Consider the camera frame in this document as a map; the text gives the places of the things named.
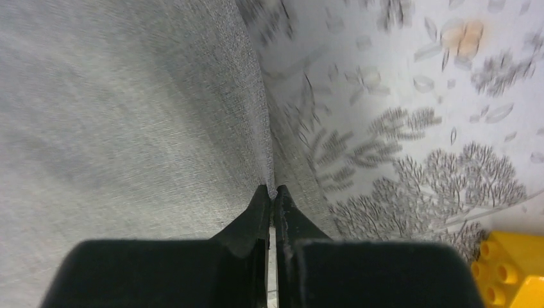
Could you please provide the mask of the yellow green toy window block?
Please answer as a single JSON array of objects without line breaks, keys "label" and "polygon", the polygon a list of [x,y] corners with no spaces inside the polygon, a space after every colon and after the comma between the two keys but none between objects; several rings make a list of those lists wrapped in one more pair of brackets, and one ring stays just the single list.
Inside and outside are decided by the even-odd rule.
[{"label": "yellow green toy window block", "polygon": [[543,307],[543,237],[493,231],[471,272],[485,307]]}]

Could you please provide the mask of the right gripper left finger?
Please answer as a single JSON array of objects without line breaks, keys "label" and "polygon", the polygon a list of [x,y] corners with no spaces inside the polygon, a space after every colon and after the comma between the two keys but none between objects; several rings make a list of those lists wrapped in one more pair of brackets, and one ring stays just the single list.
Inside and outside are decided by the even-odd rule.
[{"label": "right gripper left finger", "polygon": [[94,239],[63,260],[43,307],[265,307],[269,207],[259,186],[210,239]]}]

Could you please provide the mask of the floral patterned tablecloth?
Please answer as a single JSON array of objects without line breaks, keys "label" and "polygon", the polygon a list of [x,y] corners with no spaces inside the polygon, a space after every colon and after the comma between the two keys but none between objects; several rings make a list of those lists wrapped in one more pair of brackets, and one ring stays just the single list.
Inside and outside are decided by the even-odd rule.
[{"label": "floral patterned tablecloth", "polygon": [[238,1],[345,239],[543,233],[542,1]]}]

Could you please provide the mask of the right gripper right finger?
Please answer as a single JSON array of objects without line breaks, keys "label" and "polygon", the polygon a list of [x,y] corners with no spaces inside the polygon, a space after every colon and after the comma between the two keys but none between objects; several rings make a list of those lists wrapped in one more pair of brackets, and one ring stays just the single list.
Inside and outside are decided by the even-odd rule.
[{"label": "right gripper right finger", "polygon": [[279,307],[482,307],[467,264],[451,247],[334,241],[296,206],[274,202]]}]

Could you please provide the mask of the grey cloth napkin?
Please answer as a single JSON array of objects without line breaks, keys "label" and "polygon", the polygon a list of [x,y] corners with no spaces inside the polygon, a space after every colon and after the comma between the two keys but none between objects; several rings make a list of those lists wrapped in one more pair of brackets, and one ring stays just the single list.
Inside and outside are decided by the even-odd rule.
[{"label": "grey cloth napkin", "polygon": [[1,2],[1,306],[95,238],[208,237],[288,186],[336,237],[256,49],[290,1]]}]

